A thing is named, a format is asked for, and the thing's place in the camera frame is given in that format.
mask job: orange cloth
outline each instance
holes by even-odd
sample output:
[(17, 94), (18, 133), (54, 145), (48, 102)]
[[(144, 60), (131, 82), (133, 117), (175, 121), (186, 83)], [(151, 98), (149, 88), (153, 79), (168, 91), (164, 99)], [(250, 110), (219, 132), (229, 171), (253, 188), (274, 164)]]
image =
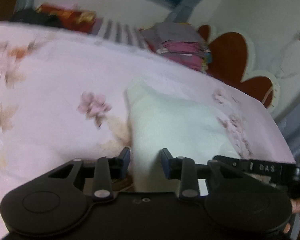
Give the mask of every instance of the orange cloth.
[(95, 12), (69, 10), (49, 4), (42, 4), (37, 9), (37, 12), (57, 15), (64, 28), (83, 33), (91, 33), (92, 27), (96, 21)]

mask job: clothing tag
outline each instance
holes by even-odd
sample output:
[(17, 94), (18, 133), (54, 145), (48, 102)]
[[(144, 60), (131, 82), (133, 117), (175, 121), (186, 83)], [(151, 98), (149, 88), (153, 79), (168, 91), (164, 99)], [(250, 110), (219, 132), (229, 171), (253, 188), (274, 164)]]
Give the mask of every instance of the clothing tag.
[(167, 52), (169, 52), (169, 50), (166, 48), (157, 49), (158, 54), (167, 53)]

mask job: striped fabric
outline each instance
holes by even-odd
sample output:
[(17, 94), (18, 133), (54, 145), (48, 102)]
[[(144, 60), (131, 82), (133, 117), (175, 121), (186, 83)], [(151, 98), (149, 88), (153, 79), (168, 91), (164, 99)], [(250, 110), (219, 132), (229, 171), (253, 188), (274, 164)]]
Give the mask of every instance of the striped fabric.
[(136, 27), (111, 19), (97, 19), (91, 34), (116, 43), (148, 50), (148, 45)]

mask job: light green cloth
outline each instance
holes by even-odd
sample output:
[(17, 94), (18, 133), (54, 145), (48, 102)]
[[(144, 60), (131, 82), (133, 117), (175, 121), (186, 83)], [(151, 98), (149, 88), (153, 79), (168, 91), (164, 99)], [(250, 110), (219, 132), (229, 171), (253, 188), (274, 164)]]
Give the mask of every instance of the light green cloth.
[[(214, 109), (175, 98), (134, 82), (127, 89), (132, 128), (132, 167), (137, 191), (177, 191), (178, 181), (167, 181), (158, 152), (167, 148), (172, 156), (185, 156), (206, 164), (215, 155), (238, 158)], [(199, 180), (201, 195), (207, 194)]]

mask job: bed sheet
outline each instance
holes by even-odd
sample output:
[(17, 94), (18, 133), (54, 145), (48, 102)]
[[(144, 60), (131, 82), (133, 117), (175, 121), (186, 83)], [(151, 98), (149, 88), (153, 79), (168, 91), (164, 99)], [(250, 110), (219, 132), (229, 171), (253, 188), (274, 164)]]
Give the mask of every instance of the bed sheet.
[[(222, 122), (238, 117), (250, 158), (294, 162), (264, 106), (214, 78), (87, 34), (0, 23), (0, 201), (73, 158), (114, 156), (129, 145), (125, 89), (135, 79), (212, 105)], [(84, 91), (112, 105), (99, 129), (77, 111)], [(0, 217), (0, 238), (5, 233)]]

